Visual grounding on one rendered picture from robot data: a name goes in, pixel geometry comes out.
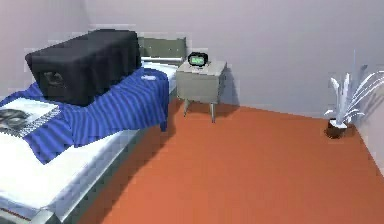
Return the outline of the grey bedside table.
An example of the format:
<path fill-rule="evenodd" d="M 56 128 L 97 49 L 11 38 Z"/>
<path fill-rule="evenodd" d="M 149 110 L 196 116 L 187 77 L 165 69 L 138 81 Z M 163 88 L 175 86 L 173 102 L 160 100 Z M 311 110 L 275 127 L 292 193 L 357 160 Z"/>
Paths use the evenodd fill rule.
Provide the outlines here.
<path fill-rule="evenodd" d="M 177 97 L 184 101 L 184 114 L 192 101 L 210 106 L 211 121 L 215 122 L 215 106 L 220 102 L 224 87 L 225 61 L 211 61 L 203 67 L 185 61 L 176 71 Z"/>

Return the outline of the black alarm clock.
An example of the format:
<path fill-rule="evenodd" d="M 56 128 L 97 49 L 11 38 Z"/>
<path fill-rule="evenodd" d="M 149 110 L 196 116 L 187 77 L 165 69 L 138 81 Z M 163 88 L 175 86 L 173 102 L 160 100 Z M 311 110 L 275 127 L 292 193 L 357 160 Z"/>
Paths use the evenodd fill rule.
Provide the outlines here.
<path fill-rule="evenodd" d="M 191 52 L 188 55 L 188 63 L 191 66 L 203 67 L 208 63 L 208 54 L 203 52 Z"/>

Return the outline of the blue striped blanket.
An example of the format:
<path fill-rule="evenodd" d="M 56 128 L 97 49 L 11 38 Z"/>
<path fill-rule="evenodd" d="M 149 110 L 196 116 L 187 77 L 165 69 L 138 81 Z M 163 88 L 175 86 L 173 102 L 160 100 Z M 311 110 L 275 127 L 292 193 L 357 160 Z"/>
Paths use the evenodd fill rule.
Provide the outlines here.
<path fill-rule="evenodd" d="M 154 125 L 166 129 L 169 87 L 166 73 L 140 68 L 91 104 L 81 107 L 47 100 L 33 83 L 0 101 L 0 107 L 26 98 L 56 104 L 60 113 L 24 138 L 2 133 L 0 136 L 27 144 L 37 160 L 47 164 L 70 147 L 83 147 L 120 131 Z"/>

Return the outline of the black box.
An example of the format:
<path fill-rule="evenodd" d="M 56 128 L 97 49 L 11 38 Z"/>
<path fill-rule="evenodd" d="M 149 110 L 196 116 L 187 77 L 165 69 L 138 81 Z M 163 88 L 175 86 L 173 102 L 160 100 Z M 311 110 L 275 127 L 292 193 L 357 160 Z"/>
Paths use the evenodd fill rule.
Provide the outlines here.
<path fill-rule="evenodd" d="M 141 66 L 137 33 L 99 29 L 25 56 L 45 99 L 87 106 Z"/>

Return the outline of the white house plant in pot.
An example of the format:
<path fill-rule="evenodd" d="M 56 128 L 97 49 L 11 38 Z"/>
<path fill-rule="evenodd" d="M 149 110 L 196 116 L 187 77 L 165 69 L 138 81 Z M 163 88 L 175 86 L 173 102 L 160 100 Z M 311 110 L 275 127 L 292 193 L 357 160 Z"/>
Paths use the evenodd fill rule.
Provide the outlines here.
<path fill-rule="evenodd" d="M 336 103 L 332 109 L 324 112 L 325 116 L 330 116 L 324 130 L 328 138 L 341 138 L 374 106 L 372 96 L 379 88 L 384 88 L 384 65 L 379 65 L 372 73 L 366 73 L 367 68 L 367 64 L 357 67 L 356 51 L 353 51 L 352 70 L 345 73 L 341 82 L 330 78 Z"/>

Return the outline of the white book with grey print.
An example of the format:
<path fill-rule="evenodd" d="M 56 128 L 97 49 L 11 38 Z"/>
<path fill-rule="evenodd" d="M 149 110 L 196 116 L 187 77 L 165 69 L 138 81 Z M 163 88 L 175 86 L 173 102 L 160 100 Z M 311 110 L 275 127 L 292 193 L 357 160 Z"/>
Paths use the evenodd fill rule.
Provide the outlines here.
<path fill-rule="evenodd" d="M 17 98 L 0 107 L 0 133 L 24 138 L 59 113 L 56 104 Z"/>

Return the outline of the white bed with grey frame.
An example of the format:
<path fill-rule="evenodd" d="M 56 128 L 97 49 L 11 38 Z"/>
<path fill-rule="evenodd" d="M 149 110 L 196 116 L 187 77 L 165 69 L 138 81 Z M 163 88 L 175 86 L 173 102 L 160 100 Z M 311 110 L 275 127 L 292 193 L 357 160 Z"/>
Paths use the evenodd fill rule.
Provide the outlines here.
<path fill-rule="evenodd" d="M 138 36 L 138 41 L 138 69 L 166 73 L 170 101 L 176 71 L 186 57 L 185 40 Z M 27 218 L 29 224 L 73 224 L 74 208 L 148 128 L 124 130 L 83 147 L 70 147 L 47 164 L 40 163 L 27 144 L 0 136 L 0 217 L 9 211 Z"/>

